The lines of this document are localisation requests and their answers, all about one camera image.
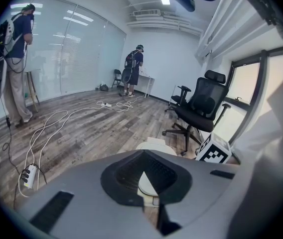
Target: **wooden floor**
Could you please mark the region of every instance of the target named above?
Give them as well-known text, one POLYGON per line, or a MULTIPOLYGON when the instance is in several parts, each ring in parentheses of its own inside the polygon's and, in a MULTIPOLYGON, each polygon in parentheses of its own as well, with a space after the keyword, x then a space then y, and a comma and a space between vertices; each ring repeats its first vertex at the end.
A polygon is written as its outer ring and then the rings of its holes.
MULTIPOLYGON (((12 126, 10 154, 19 171, 24 168, 25 155, 33 133, 43 127, 45 121, 53 113, 67 110, 70 114, 81 108, 98 108, 97 101, 103 101, 113 106, 116 106, 117 102, 124 102, 117 91, 77 93, 42 102, 39 112, 33 111, 34 117, 28 124, 19 128, 12 126)), ((127 112, 100 109, 74 114, 43 151, 41 169, 45 173, 47 181, 51 181, 66 169, 83 162, 133 150, 141 142, 146 141, 149 136, 164 139, 166 144, 172 147, 177 154, 184 149, 185 142, 182 135, 169 133, 167 136, 161 135, 164 129, 171 128, 172 123, 176 121, 174 112, 164 113, 164 109, 167 107, 166 103, 153 98, 139 98, 133 106, 134 108, 127 112)), ((61 116, 62 114, 55 115, 52 122, 61 116)), ((44 143, 61 127, 63 122, 64 120, 47 128, 37 140, 33 147, 35 163, 38 163, 39 152, 44 143)), ((2 151, 3 144, 8 140, 9 131, 5 119, 0 119, 0 201, 12 207, 18 174, 8 161, 7 151, 2 151)), ((195 156, 194 150, 197 147, 198 145, 190 140, 190 148, 186 157, 193 158, 195 156)), ((29 155, 28 164, 32 162, 33 157, 29 155)), ((41 176, 40 187, 44 184, 41 176)), ((22 188, 23 193, 32 195, 33 190, 22 188)), ((18 193, 15 206, 18 207, 25 199, 18 193)))

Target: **black window frame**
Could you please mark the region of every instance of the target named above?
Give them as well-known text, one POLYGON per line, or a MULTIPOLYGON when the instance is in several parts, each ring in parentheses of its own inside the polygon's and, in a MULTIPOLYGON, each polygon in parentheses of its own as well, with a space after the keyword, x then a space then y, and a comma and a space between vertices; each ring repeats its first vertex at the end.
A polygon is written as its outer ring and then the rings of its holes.
POLYGON ((265 83, 266 83, 266 78, 268 74, 268 70, 267 70, 268 58, 280 56, 280 55, 283 55, 283 47, 272 49, 269 51, 262 50, 260 53, 256 55, 249 56, 247 58, 240 59, 237 61, 233 61, 231 63, 230 72, 229 72, 229 75, 227 77, 227 82, 226 82, 226 86, 228 88, 230 88, 230 85, 233 81, 233 76, 238 67, 259 63, 259 72, 258 72, 256 87, 254 89, 250 104, 241 102, 240 100, 233 99, 230 97, 226 97, 224 99, 225 102, 235 105, 247 112, 243 121, 239 125, 238 129, 236 130, 234 135, 229 140, 230 145, 232 145, 234 141, 246 130, 246 128, 248 127, 251 120, 253 119, 255 112, 259 106, 261 97, 265 90, 265 83))

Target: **khaki pants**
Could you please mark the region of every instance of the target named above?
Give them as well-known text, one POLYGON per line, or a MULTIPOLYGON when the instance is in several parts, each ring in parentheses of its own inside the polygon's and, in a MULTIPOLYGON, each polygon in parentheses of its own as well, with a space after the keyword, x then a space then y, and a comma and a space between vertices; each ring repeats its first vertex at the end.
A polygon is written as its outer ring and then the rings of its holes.
POLYGON ((13 124, 19 123, 21 119, 24 121, 29 120, 32 116, 32 113, 25 105, 23 89, 24 73, 22 72, 18 74, 11 70, 11 68, 13 68, 16 72, 21 72, 23 70, 24 59, 19 62, 20 60, 20 58, 6 58, 7 73, 3 95, 10 121, 13 124))

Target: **t-shirt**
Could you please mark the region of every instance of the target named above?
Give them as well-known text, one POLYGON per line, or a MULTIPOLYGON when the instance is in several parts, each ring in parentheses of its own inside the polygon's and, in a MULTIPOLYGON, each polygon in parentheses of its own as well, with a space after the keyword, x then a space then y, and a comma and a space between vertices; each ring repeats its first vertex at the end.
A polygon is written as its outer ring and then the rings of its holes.
POLYGON ((135 70, 139 70, 140 69, 140 63, 143 62, 143 54, 141 52, 137 51, 137 50, 135 50, 133 52, 133 54, 135 54, 135 60, 136 60, 135 70))
POLYGON ((16 40, 22 33, 22 36, 15 43, 12 51, 6 56, 8 58, 23 58, 24 57, 24 38, 25 34, 32 34, 31 19, 29 16, 22 15, 14 21, 13 39, 16 40))

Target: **office chair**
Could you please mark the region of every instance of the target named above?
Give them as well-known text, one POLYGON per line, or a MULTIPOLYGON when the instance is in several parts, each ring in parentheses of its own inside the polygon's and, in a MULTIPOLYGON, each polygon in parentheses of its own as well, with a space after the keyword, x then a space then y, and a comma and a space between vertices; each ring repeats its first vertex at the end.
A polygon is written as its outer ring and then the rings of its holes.
POLYGON ((114 74, 115 74, 115 79, 113 81, 112 88, 113 88, 113 85, 120 86, 121 85, 121 81, 122 81, 122 73, 120 72, 120 70, 115 69, 114 70, 114 74))
MULTIPOLYGON (((184 106, 187 105, 186 102, 186 96, 188 92, 191 92, 191 89, 185 87, 185 86, 178 86, 181 89, 180 96, 171 96, 171 99, 173 99, 177 104, 172 104, 174 106, 184 106)), ((168 108, 165 110, 165 113, 167 111, 174 111, 176 107, 171 107, 171 104, 168 105, 168 108)))
POLYGON ((192 127, 197 130, 212 132, 226 110, 231 108, 229 104, 224 104, 224 108, 217 119, 216 124, 213 124, 213 121, 216 118, 216 113, 229 91, 227 86, 223 85, 225 82, 225 75, 208 70, 205 74, 205 78, 199 78, 197 80, 195 93, 187 105, 176 107, 175 112, 178 117, 185 121, 189 126, 184 128, 181 125, 174 123, 172 127, 175 128, 175 126, 177 126, 180 130, 165 130, 162 132, 162 135, 165 136, 167 133, 177 133, 185 136, 186 149, 181 152, 182 156, 188 151, 189 138, 201 145, 201 141, 190 131, 192 127))

